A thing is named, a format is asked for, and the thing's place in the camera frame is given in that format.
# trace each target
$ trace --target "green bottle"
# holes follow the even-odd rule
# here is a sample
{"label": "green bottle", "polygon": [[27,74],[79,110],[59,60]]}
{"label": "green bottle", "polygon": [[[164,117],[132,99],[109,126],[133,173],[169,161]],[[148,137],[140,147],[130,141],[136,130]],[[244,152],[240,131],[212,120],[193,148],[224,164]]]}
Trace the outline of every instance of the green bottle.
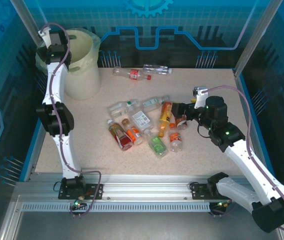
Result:
{"label": "green bottle", "polygon": [[146,129],[144,131],[144,134],[146,135],[148,145],[155,153],[155,155],[158,158],[163,158],[168,153],[168,148],[162,142],[161,138],[158,137],[157,134],[152,134],[150,129]]}

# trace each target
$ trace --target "robotic arm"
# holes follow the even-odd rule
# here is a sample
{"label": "robotic arm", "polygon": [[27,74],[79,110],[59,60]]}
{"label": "robotic arm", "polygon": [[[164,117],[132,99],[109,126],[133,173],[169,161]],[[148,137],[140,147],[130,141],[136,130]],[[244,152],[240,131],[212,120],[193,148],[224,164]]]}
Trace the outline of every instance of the robotic arm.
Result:
{"label": "robotic arm", "polygon": [[249,156],[244,134],[238,127],[228,122],[228,107],[223,98],[209,97],[206,90],[207,88],[203,86],[194,88],[195,104],[173,104],[179,104],[178,114],[185,113],[187,120],[196,120],[200,126],[209,131],[211,141],[240,168],[255,192],[234,182],[222,172],[210,177],[207,187],[212,195],[220,194],[240,204],[252,214],[257,225],[269,233],[284,224],[284,200],[251,158],[255,159],[282,195],[284,195],[284,185],[268,171],[251,148]]}
{"label": "robotic arm", "polygon": [[[36,112],[45,130],[52,136],[57,146],[63,170],[61,189],[69,196],[80,196],[86,190],[86,183],[84,177],[79,173],[81,172],[81,168],[76,160],[72,141],[74,118],[64,104],[64,87],[68,67],[71,62],[71,53],[68,54],[64,63],[59,67],[60,62],[67,53],[67,39],[62,31],[50,33],[50,30],[49,27],[46,27],[42,32],[38,32],[45,46],[39,48],[37,53],[47,64],[48,76],[45,96],[42,105],[37,107]],[[54,101],[61,121],[61,137],[60,125],[52,101]],[[63,152],[61,152],[61,141],[63,142]]]}

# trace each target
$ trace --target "yellow bottle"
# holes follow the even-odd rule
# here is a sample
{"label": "yellow bottle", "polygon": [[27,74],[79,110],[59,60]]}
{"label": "yellow bottle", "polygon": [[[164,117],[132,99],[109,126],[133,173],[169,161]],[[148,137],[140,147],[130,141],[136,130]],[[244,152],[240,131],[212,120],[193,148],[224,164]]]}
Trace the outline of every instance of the yellow bottle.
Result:
{"label": "yellow bottle", "polygon": [[164,137],[164,133],[169,129],[171,117],[172,102],[166,101],[163,103],[161,116],[158,121],[158,136]]}

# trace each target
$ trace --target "countertop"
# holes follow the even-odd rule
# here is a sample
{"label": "countertop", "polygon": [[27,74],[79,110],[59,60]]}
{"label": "countertop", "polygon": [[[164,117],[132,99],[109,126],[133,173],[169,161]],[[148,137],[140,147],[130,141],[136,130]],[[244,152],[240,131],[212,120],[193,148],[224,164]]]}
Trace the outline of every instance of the countertop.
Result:
{"label": "countertop", "polygon": [[[183,150],[170,152],[158,159],[144,141],[127,151],[121,151],[108,131],[110,119],[107,107],[130,99],[146,100],[150,97],[169,95],[171,101],[189,103],[195,86],[208,88],[221,85],[236,87],[231,69],[174,68],[172,74],[153,74],[151,80],[133,81],[114,76],[112,68],[100,68],[101,88],[99,92],[83,101],[67,95],[64,103],[74,116],[73,142],[76,158],[82,170],[99,170],[102,174],[133,175],[213,175],[225,172],[228,175],[243,175],[240,169],[215,146],[210,139],[197,133],[197,122],[188,121],[182,130]],[[228,106],[229,121],[246,134],[247,124],[239,95],[232,90],[211,92],[224,98]],[[149,112],[155,125],[161,109]],[[121,122],[124,117],[116,119]],[[208,131],[200,128],[203,135]],[[168,134],[163,138],[169,146]],[[61,173],[62,166],[57,147],[47,133],[36,165],[36,172]]]}

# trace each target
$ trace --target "vent grille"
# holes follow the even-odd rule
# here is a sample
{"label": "vent grille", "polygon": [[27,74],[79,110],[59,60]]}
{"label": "vent grille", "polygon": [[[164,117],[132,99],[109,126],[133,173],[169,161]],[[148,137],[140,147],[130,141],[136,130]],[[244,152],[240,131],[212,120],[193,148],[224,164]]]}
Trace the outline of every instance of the vent grille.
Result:
{"label": "vent grille", "polygon": [[[69,202],[28,202],[23,204],[24,212],[68,212]],[[75,212],[84,212],[88,207]],[[96,202],[92,212],[209,212],[208,202]]]}

